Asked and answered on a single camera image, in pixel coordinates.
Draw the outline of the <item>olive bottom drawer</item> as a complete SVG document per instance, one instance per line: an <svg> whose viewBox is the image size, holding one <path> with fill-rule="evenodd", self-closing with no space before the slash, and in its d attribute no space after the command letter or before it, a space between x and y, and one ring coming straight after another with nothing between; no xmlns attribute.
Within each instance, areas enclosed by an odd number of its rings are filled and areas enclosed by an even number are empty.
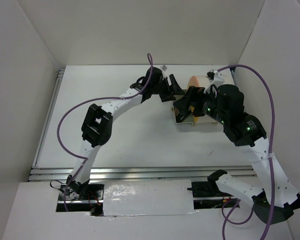
<svg viewBox="0 0 300 240"><path fill-rule="evenodd" d="M175 122L176 124L190 124L192 125L194 123L193 120L193 115L192 115L192 111L189 108L186 114L181 114L172 104L171 109L170 109L173 114L174 114L174 118L175 118Z"/></svg>

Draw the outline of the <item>orange top drawer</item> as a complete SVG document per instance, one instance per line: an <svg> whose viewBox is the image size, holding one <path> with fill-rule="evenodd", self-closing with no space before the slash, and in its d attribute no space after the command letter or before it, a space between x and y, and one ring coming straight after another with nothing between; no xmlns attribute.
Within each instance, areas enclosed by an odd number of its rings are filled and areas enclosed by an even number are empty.
<svg viewBox="0 0 300 240"><path fill-rule="evenodd" d="M199 87L199 86L200 86L200 84L199 84L199 80L198 80L197 76L192 76L188 81L187 90L190 87Z"/></svg>

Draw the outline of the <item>yellow drawer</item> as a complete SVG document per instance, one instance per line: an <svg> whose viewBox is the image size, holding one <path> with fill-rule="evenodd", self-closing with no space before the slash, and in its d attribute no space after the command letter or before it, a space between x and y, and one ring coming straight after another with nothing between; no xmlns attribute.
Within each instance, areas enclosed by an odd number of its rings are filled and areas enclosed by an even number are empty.
<svg viewBox="0 0 300 240"><path fill-rule="evenodd" d="M202 111L198 107L190 106L190 111L192 114L192 119L194 123L197 123L202 116Z"/></svg>

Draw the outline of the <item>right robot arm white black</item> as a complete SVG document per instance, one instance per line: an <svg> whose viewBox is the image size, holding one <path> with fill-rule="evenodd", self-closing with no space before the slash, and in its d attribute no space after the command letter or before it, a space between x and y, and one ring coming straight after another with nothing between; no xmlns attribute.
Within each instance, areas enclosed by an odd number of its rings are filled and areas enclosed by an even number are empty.
<svg viewBox="0 0 300 240"><path fill-rule="evenodd" d="M217 170L207 178L208 192L213 196L226 193L244 201L263 223L268 221L274 196L271 222L286 221L300 208L300 192L270 153L270 141L261 122L244 111L244 94L235 85L223 84L210 90L190 86L173 106L182 116L208 116L222 124L224 134L248 159L261 185L249 185L225 170Z"/></svg>

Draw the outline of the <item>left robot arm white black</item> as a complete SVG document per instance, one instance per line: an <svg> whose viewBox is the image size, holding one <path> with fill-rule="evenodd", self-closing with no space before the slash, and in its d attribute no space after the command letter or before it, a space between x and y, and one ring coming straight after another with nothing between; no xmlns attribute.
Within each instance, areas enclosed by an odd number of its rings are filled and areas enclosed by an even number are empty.
<svg viewBox="0 0 300 240"><path fill-rule="evenodd" d="M184 94L173 74L166 77L161 69L153 67L121 96L102 105L91 104L81 126L81 149L76 155L78 163L66 180L71 195L78 200L87 196L93 163L101 146L111 138L113 123L118 117L152 95L159 95L162 102L169 102L176 99L175 95Z"/></svg>

